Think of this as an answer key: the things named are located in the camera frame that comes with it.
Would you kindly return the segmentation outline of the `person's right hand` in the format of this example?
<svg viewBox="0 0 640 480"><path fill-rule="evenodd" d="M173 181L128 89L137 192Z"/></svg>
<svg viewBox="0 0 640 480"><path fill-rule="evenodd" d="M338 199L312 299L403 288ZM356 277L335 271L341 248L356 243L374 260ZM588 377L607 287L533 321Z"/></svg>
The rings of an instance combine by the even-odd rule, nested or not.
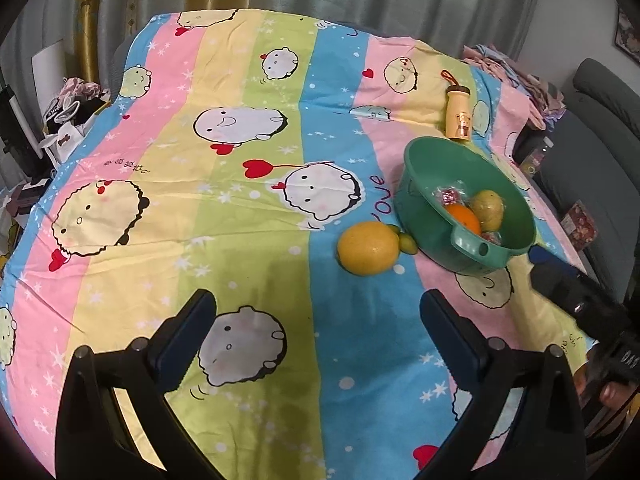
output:
<svg viewBox="0 0 640 480"><path fill-rule="evenodd" d="M624 419L631 401L638 393L639 385L635 382L603 382L601 370L602 359L598 346L593 346L587 353L587 361L576 370L574 385L582 408L598 396L599 407L593 417L585 422L587 436L612 432Z"/></svg>

